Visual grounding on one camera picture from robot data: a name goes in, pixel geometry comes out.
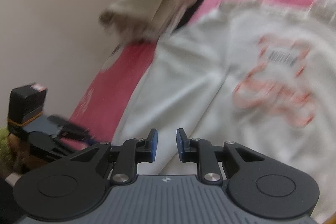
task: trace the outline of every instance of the beige cloth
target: beige cloth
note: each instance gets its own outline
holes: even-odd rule
[[[117,0],[100,14],[99,21],[117,31],[122,42],[158,39],[178,24],[196,0]]]

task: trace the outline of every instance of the gray gripper base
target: gray gripper base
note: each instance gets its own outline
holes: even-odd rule
[[[51,122],[46,115],[41,115],[23,127],[23,130],[26,132],[39,131],[47,135],[58,134],[60,129],[61,127]]]
[[[111,189],[92,212],[60,224],[316,224],[308,216],[290,221],[258,218],[234,205],[218,186],[196,176],[138,176]],[[23,218],[19,224],[46,222]]]

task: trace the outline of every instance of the green fabric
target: green fabric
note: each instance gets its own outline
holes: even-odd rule
[[[0,159],[6,164],[7,168],[13,169],[14,159],[9,147],[7,128],[0,128]]]

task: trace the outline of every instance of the barcode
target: barcode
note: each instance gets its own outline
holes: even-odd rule
[[[293,66],[297,60],[297,57],[291,56],[291,54],[281,51],[272,51],[268,57],[268,61],[274,63],[281,63],[288,66]]]

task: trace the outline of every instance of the pink fabric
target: pink fabric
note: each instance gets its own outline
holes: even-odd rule
[[[191,19],[195,21],[222,0],[204,0]],[[271,3],[308,7],[313,0],[261,0]],[[112,140],[119,120],[140,78],[153,61],[156,45],[127,46],[107,71],[99,72],[75,109],[71,120],[88,127],[99,141]]]

